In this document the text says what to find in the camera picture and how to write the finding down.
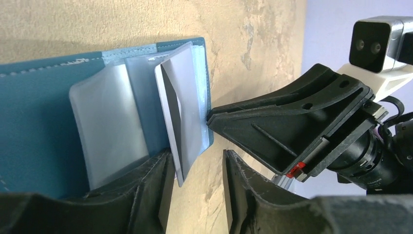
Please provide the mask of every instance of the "wallet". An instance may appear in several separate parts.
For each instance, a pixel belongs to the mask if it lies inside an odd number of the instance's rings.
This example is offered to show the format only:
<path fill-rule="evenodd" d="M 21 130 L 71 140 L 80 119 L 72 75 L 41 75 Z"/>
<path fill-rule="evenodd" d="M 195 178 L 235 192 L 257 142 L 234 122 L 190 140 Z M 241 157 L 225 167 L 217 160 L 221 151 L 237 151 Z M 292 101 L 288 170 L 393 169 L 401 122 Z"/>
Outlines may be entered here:
<path fill-rule="evenodd" d="M 82 196 L 165 148 L 181 186 L 213 143 L 205 40 L 0 65 L 0 192 Z"/>

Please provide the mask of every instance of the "red component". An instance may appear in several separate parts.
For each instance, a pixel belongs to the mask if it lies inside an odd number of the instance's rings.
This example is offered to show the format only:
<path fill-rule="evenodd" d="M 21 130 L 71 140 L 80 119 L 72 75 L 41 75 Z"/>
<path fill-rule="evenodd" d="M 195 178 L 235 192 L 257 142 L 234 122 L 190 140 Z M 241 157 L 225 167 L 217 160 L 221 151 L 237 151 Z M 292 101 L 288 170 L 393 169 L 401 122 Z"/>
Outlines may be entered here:
<path fill-rule="evenodd" d="M 288 177 L 288 178 L 293 178 L 295 172 L 296 172 L 298 169 L 303 169 L 304 167 L 305 167 L 305 163 L 299 162 L 299 163 L 297 163 L 297 165 L 296 165 L 295 167 L 293 167 L 293 169 L 291 169 L 291 171 L 288 172 L 285 176 Z"/>

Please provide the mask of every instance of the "floor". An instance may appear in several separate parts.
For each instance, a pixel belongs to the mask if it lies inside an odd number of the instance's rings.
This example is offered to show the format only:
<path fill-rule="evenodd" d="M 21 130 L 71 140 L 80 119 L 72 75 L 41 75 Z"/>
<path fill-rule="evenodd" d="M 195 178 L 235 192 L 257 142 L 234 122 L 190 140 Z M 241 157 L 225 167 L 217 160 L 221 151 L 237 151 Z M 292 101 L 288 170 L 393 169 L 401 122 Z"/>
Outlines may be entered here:
<path fill-rule="evenodd" d="M 304 0 L 0 0 L 0 63 L 203 36 L 212 105 L 219 106 L 277 90 L 300 75 L 305 5 Z M 183 187 L 175 184 L 167 233 L 228 233 L 221 163 L 226 148 L 237 149 L 216 136 Z"/>

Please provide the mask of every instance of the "blue wallet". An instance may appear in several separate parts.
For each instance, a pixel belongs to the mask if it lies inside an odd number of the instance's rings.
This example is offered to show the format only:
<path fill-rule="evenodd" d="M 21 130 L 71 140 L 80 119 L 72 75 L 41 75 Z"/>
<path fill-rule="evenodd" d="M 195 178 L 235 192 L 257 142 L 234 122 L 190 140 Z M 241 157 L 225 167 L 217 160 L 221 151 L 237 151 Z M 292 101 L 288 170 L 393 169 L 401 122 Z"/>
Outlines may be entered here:
<path fill-rule="evenodd" d="M 120 61 L 130 74 L 136 67 L 128 65 L 126 58 L 166 56 L 188 42 L 204 50 L 193 55 L 204 56 L 205 108 L 210 110 L 203 38 L 0 65 L 0 192 L 36 192 L 54 198 L 88 192 L 90 178 L 69 100 L 70 88 Z M 154 76 L 130 80 L 148 156 L 170 147 Z M 213 143 L 210 130 L 207 140 L 209 145 Z"/>

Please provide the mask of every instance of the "black camera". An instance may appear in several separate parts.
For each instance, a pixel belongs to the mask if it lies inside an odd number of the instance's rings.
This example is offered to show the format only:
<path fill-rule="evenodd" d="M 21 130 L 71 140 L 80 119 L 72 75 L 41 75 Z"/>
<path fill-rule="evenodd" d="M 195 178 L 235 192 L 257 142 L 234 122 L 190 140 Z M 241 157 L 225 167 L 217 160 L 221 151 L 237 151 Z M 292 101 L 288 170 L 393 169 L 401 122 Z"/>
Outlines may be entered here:
<path fill-rule="evenodd" d="M 413 32 L 413 17 L 379 16 L 354 24 L 350 47 L 350 63 L 374 73 L 396 70 L 409 63 L 400 59 L 405 35 Z"/>

